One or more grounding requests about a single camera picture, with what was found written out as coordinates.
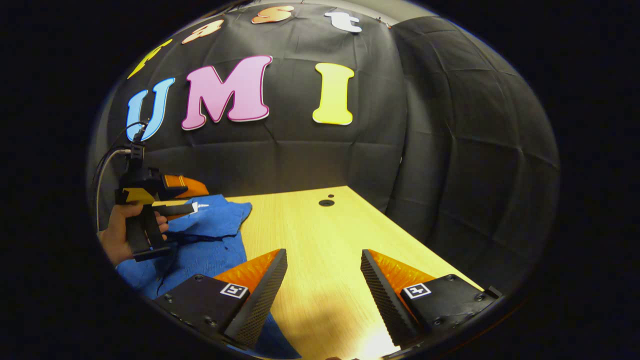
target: human hand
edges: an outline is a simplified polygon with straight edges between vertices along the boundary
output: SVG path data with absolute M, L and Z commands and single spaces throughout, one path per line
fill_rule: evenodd
M 142 205 L 114 206 L 109 217 L 109 226 L 98 234 L 100 244 L 114 266 L 125 260 L 133 259 L 133 252 L 127 242 L 126 218 L 140 215 L 142 207 Z M 166 217 L 161 216 L 157 211 L 154 213 L 160 232 L 169 230 Z

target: blue towel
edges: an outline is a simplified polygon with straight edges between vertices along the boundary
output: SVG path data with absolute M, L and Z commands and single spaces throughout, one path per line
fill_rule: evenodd
M 197 213 L 171 220 L 165 234 L 171 243 L 169 256 L 137 263 L 127 260 L 116 267 L 125 281 L 142 295 L 156 299 L 195 274 L 214 277 L 247 261 L 239 228 L 251 204 L 227 202 L 222 195 L 196 197 L 188 204 L 208 205 Z M 301 356 L 284 337 L 273 315 L 268 314 L 255 351 L 235 350 L 272 359 Z

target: blue letter u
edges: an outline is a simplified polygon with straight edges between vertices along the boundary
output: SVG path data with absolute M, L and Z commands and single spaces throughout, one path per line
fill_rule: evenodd
M 173 84 L 175 78 L 168 78 L 160 81 L 158 84 L 154 86 L 154 92 L 156 93 L 156 99 L 154 101 L 154 111 L 151 115 L 151 119 L 149 120 L 149 124 L 147 125 L 147 129 L 145 130 L 144 135 L 142 136 L 142 140 L 146 140 L 153 136 L 156 131 L 162 125 L 162 120 L 164 119 L 164 108 L 166 106 L 166 94 L 169 91 L 169 86 Z M 142 90 L 136 95 L 132 96 L 129 100 L 129 113 L 127 114 L 127 126 L 140 121 L 140 108 L 142 107 L 142 99 L 147 96 L 148 91 Z M 127 137 L 130 141 L 133 141 L 133 136 L 140 130 L 142 125 L 133 125 L 129 129 L 127 129 Z

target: black background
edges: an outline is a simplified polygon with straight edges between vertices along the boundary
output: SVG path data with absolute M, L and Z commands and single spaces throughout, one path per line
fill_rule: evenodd
M 8 212 L 17 216 L 5 218 L 3 248 L 10 251 L 2 266 L 9 281 L 2 289 L 10 318 L 2 328 L 15 358 L 196 357 L 204 351 L 187 334 L 163 332 L 166 321 L 150 309 L 137 313 L 130 306 L 141 300 L 93 242 L 83 174 L 90 126 L 114 79 L 141 49 L 215 5 L 43 2 L 4 12 L 10 32 L 3 57 L 10 62 L 3 69 L 9 77 L 3 104 L 12 122 L 5 177 Z M 631 100 L 638 34 L 631 6 L 431 4 L 529 82 L 548 113 L 563 165 L 538 296 L 452 358 L 637 357 L 632 184 L 638 125 Z

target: letter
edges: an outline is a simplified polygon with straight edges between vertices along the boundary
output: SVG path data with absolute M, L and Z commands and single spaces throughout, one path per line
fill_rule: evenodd
M 349 16 L 349 14 L 347 13 L 325 13 L 324 16 L 329 16 L 331 18 L 331 25 L 340 30 L 349 31 L 352 33 L 359 33 L 362 31 L 362 28 L 351 24 L 351 21 L 360 22 L 360 20 L 355 17 Z
M 288 19 L 291 16 L 290 11 L 293 10 L 293 6 L 274 6 L 272 8 L 266 8 L 258 13 L 258 16 L 251 20 L 252 24 L 262 24 L 264 22 L 278 22 L 284 19 Z
M 182 41 L 182 43 L 186 44 L 190 41 L 196 40 L 197 38 L 205 37 L 211 33 L 215 33 L 217 30 L 220 29 L 220 26 L 222 25 L 223 22 L 224 20 L 216 20 L 210 24 L 206 24 L 205 26 L 202 26 L 201 28 L 192 32 L 191 35 L 189 35 L 186 39 Z
M 147 124 L 147 129 L 142 136 L 142 140 L 146 140 L 153 136 L 156 131 L 162 125 L 164 119 L 164 109 L 166 106 L 166 94 L 169 91 L 169 86 L 175 82 L 175 78 L 168 78 L 160 81 L 154 86 L 154 92 L 156 93 L 156 99 L 154 100 L 154 110 L 151 115 L 151 119 Z M 129 100 L 129 112 L 127 114 L 127 126 L 140 121 L 140 109 L 142 107 L 142 100 L 147 96 L 148 91 L 142 90 L 136 95 L 132 96 Z M 142 125 L 133 125 L 127 129 L 127 137 L 133 141 L 133 136 L 140 130 Z
M 151 58 L 153 58 L 153 57 L 158 53 L 158 51 L 160 51 L 160 49 L 162 49 L 162 48 L 163 48 L 163 46 L 168 45 L 168 44 L 171 42 L 171 40 L 173 40 L 173 39 L 169 39 L 169 40 L 167 40 L 164 44 L 162 44 L 162 45 L 160 45 L 160 46 L 156 47 L 155 49 L 151 50 L 151 52 L 150 52 L 150 53 L 148 53 L 148 54 L 147 54 L 147 55 L 146 55 L 146 56 L 145 56 L 145 57 L 140 61 L 140 63 L 138 64 L 138 66 L 136 66 L 136 68 L 135 68 L 135 69 L 133 69 L 133 71 L 131 72 L 131 74 L 129 74 L 129 76 L 127 77 L 127 80 L 128 80 L 129 78 L 131 78 L 131 76 L 133 76 L 135 73 L 137 73 L 138 71 L 140 71 L 140 69 L 142 69 L 142 68 L 145 66 L 145 64 L 147 63 L 147 61 L 151 60 Z
M 320 107 L 312 117 L 322 124 L 349 125 L 353 115 L 347 110 L 347 84 L 353 70 L 332 63 L 318 63 L 316 70 L 322 74 Z
M 187 75 L 191 83 L 187 100 L 187 115 L 182 121 L 184 130 L 202 127 L 207 118 L 200 112 L 202 101 L 214 122 L 220 121 L 231 96 L 234 105 L 227 116 L 231 121 L 253 121 L 269 115 L 269 107 L 262 102 L 264 69 L 271 56 L 251 56 L 241 60 L 223 83 L 213 66 L 202 67 Z

